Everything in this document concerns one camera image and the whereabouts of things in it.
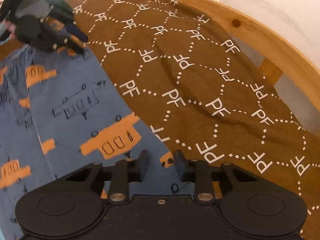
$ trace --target wooden frame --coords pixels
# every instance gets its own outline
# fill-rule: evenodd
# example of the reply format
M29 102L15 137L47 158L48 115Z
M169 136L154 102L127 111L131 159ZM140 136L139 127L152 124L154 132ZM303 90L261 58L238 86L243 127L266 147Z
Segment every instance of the wooden frame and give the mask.
M227 32L266 57L262 71L274 85L282 73L320 111L320 69L270 28L229 6L213 0L178 0L208 14Z

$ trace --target screw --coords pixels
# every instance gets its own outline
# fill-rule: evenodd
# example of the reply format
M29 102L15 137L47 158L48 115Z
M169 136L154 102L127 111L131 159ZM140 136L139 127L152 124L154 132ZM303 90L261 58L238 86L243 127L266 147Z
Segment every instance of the screw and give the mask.
M110 196L110 199L115 202L123 201L125 199L125 195L123 195L122 193L113 193Z
M213 196L210 193L200 193L197 198L202 201L209 201L213 199Z
M164 199L158 199L158 204L165 204L166 203L166 201L164 200Z

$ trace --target silver screw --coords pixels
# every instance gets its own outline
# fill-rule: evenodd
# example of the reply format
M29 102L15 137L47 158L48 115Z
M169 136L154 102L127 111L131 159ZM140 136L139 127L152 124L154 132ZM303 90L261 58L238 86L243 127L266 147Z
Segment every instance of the silver screw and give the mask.
M164 200L164 199L158 199L158 204L165 204L166 203L166 201Z
M113 193L111 196L110 196L110 199L112 201L116 201L116 202L119 202L119 201L122 201L125 199L125 195L123 195L122 193Z
M213 196L210 193L200 193L197 197L202 201L209 201L213 199Z

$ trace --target brown fabric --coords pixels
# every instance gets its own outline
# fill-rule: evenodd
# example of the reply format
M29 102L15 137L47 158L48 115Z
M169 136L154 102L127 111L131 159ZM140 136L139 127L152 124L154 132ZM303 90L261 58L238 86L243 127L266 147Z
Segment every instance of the brown fabric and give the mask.
M175 0L66 1L119 94L171 152L232 162L301 193L309 210L302 235L318 239L320 141L225 30ZM216 147L204 152L204 143Z

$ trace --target brown patterned cloth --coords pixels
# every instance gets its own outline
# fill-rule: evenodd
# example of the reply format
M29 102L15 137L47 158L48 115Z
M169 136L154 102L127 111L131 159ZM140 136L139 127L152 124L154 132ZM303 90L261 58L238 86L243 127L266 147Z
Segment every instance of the brown patterned cloth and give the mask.
M300 194L302 235L318 239L320 141L223 28L176 0L66 1L119 94L171 152Z

